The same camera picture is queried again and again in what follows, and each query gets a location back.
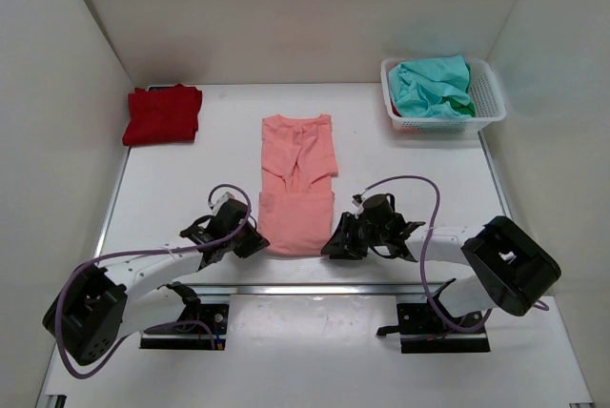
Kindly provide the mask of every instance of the green cloth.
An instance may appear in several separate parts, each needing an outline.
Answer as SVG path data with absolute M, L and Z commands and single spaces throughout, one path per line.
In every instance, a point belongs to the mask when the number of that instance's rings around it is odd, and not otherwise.
M 403 117 L 466 119 L 477 112 L 470 67 L 461 55 L 402 62 L 388 73 L 394 106 Z

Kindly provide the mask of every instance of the folded pink garment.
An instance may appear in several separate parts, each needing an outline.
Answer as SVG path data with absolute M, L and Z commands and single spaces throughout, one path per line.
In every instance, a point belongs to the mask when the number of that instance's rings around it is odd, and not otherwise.
M 269 249 L 283 255 L 319 255 L 331 236 L 338 167 L 331 116 L 263 119 L 258 224 Z

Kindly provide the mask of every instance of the white plastic basket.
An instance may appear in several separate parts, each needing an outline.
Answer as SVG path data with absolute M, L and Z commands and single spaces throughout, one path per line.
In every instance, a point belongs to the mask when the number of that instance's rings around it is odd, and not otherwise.
M 506 116 L 504 100 L 499 91 L 496 77 L 484 60 L 467 58 L 470 66 L 470 87 L 468 93 L 477 110 L 477 117 L 468 119 L 440 119 L 436 117 L 400 117 L 392 112 L 392 96 L 388 84 L 388 72 L 408 58 L 386 58 L 381 62 L 381 88 L 388 115 L 392 118 L 394 130 L 399 132 L 478 132 L 492 122 Z

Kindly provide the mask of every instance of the folded red towel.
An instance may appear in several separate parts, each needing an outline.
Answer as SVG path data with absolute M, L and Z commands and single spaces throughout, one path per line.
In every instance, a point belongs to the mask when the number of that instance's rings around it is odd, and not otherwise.
M 158 91 L 135 89 L 129 95 L 131 121 L 125 146 L 193 142 L 203 93 L 181 84 Z

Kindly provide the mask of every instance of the white table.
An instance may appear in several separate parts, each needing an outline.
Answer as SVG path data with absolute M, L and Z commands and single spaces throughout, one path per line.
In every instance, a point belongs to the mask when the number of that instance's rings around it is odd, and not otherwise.
M 422 174 L 439 185 L 437 225 L 476 225 L 502 214 L 476 136 L 394 133 L 377 84 L 202 86 L 199 133 L 191 146 L 132 149 L 104 253 L 185 244 L 177 233 L 206 214 L 208 191 L 221 182 L 244 188 L 257 215 L 260 131 L 264 116 L 333 117 L 339 177 L 335 223 L 352 195 L 395 174 Z M 434 195 L 426 184 L 382 186 L 406 219 L 428 220 Z M 468 268 L 429 264 L 443 281 Z M 213 284 L 418 282 L 416 264 L 369 257 L 233 255 L 182 280 Z M 492 315 L 485 355 L 406 356 L 397 337 L 375 338 L 396 323 L 391 296 L 234 296 L 223 353 L 150 351 L 130 337 L 96 377 L 76 381 L 57 355 L 45 394 L 66 407 L 168 406 L 568 406 L 590 401 L 552 298 L 552 311 L 523 318 Z

